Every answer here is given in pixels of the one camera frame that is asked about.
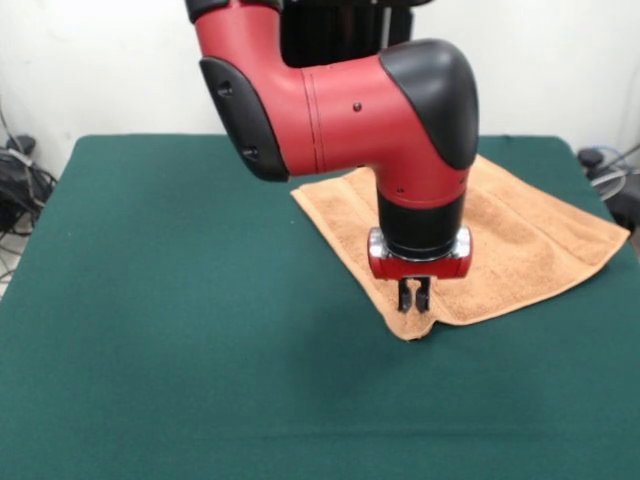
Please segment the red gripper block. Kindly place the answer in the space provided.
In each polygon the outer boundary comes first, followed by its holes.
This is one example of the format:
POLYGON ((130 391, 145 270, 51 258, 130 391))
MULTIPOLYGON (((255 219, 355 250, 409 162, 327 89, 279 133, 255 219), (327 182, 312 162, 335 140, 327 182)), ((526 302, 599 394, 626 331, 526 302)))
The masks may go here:
POLYGON ((459 229, 453 247, 444 256, 430 260, 409 260, 391 252, 382 230, 372 228, 367 239, 367 254, 372 275, 380 280, 398 281, 398 311, 407 313, 413 303, 408 279, 419 279, 415 306, 420 313, 430 309, 431 278, 459 279, 467 276, 473 255, 471 230, 459 229))

